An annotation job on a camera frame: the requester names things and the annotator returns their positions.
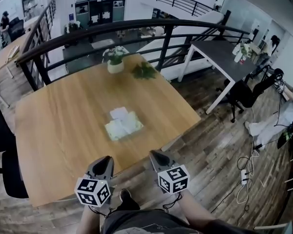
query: green leaves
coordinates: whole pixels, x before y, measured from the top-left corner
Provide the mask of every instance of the green leaves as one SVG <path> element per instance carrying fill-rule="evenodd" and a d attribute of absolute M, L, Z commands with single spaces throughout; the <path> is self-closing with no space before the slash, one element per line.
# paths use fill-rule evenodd
<path fill-rule="evenodd" d="M 148 62 L 142 62 L 141 66 L 136 65 L 132 74 L 136 79 L 154 79 L 156 71 Z"/>

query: person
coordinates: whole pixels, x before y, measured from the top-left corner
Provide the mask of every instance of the person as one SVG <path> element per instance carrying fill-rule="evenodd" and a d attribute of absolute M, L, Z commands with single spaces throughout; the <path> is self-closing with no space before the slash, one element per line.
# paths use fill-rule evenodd
<path fill-rule="evenodd" d="M 256 137 L 255 146 L 260 146 L 259 150 L 264 150 L 274 135 L 293 123 L 293 87 L 286 82 L 285 84 L 289 90 L 285 89 L 284 93 L 290 99 L 280 107 L 278 113 L 259 123 L 249 123 L 248 121 L 244 123 L 249 134 Z"/>
<path fill-rule="evenodd" d="M 280 42 L 280 39 L 276 35 L 273 35 L 271 39 L 265 43 L 260 53 L 260 56 L 256 62 L 257 68 L 254 73 L 257 73 L 260 69 L 264 67 L 265 63 L 270 59 L 273 51 L 278 46 L 279 42 Z"/>
<path fill-rule="evenodd" d="M 120 192 L 121 205 L 105 219 L 100 231 L 99 215 L 85 206 L 77 234 L 254 234 L 216 219 L 188 190 L 181 192 L 178 204 L 188 224 L 163 210 L 140 210 L 127 189 Z"/>
<path fill-rule="evenodd" d="M 10 23 L 8 15 L 9 15 L 8 12 L 4 11 L 2 14 L 1 22 L 0 22 L 0 37 L 1 37 L 2 48 L 7 46 L 11 42 L 11 39 L 8 33 L 9 23 Z"/>

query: white flower pot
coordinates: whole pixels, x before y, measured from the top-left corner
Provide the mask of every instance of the white flower pot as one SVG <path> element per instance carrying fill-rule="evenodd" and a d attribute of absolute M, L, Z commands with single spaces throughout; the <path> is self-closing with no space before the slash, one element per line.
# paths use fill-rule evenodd
<path fill-rule="evenodd" d="M 240 50 L 238 52 L 238 54 L 236 54 L 235 58 L 234 58 L 234 61 L 235 62 L 239 62 L 239 60 L 242 58 L 243 54 L 242 54 L 242 51 Z"/>
<path fill-rule="evenodd" d="M 117 64 L 117 65 L 112 65 L 111 61 L 107 61 L 107 70 L 111 73 L 111 74 L 116 74 L 119 72 L 122 72 L 124 70 L 124 62 L 122 60 L 121 63 Z"/>

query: wooden floor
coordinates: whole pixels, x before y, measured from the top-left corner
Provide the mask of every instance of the wooden floor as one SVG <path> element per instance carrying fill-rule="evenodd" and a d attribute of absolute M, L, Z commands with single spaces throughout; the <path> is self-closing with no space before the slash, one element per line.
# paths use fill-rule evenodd
<path fill-rule="evenodd" d="M 11 104 L 9 109 L 0 104 L 3 114 L 14 131 L 14 109 L 16 101 L 31 93 L 31 89 L 21 73 L 13 68 L 14 79 L 2 71 L 0 74 L 0 92 Z M 184 78 L 182 83 L 172 85 L 201 116 L 202 121 L 179 139 L 169 150 L 179 163 L 185 164 L 191 176 L 190 191 L 195 198 L 210 211 L 240 181 L 240 171 L 236 163 L 239 157 L 249 156 L 252 138 L 244 128 L 244 121 L 253 121 L 251 109 L 237 116 L 237 121 L 230 122 L 231 112 L 228 105 L 215 108 L 210 115 L 205 110 L 217 96 L 216 87 L 223 87 L 224 77 L 217 70 L 206 70 L 195 79 Z M 270 88 L 262 94 L 253 107 L 256 121 L 260 121 L 278 110 L 279 95 Z M 267 145 L 260 157 L 254 159 L 254 177 L 250 189 L 249 210 L 242 216 L 238 225 L 252 229 L 258 225 L 274 223 L 285 199 L 284 180 L 289 175 L 289 155 L 287 146 L 276 149 L 276 143 Z M 134 199 L 142 208 L 161 208 L 164 203 L 174 200 L 162 194 L 153 181 L 150 162 L 145 158 L 130 169 L 113 179 L 116 190 L 112 206 L 120 201 L 118 192 L 129 188 Z M 236 203 L 240 186 L 215 211 L 216 217 L 236 224 L 244 211 L 244 204 Z M 246 196 L 246 190 L 240 194 Z M 0 175 L 0 234 L 70 234 L 75 233 L 83 207 L 77 199 L 54 202 L 33 208 L 29 200 L 9 197 Z M 184 218 L 178 205 L 172 214 Z"/>

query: table top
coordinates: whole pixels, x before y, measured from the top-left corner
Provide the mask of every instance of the table top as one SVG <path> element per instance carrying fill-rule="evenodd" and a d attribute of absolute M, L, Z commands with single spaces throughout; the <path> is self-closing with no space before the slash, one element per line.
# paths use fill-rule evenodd
<path fill-rule="evenodd" d="M 25 35 L 22 35 L 21 37 L 17 38 L 14 42 L 7 45 L 5 48 L 0 50 L 0 70 L 4 68 L 9 63 L 15 61 L 19 57 L 19 53 L 26 41 L 27 36 L 29 33 L 26 33 Z M 15 47 L 16 45 L 20 46 L 20 51 L 11 59 L 8 61 L 8 55 L 10 53 L 10 50 Z"/>
<path fill-rule="evenodd" d="M 249 58 L 243 64 L 234 61 L 232 53 L 235 45 L 228 41 L 192 41 L 199 52 L 207 59 L 212 60 L 217 68 L 226 72 L 235 82 L 243 79 L 256 69 Z"/>
<path fill-rule="evenodd" d="M 110 74 L 106 63 L 64 77 L 16 105 L 16 141 L 22 177 L 33 206 L 74 193 L 78 177 L 103 156 L 114 158 L 114 174 L 160 149 L 200 121 L 198 114 L 159 74 L 136 79 L 139 54 Z M 118 141 L 105 130 L 109 112 L 134 111 L 144 127 Z"/>

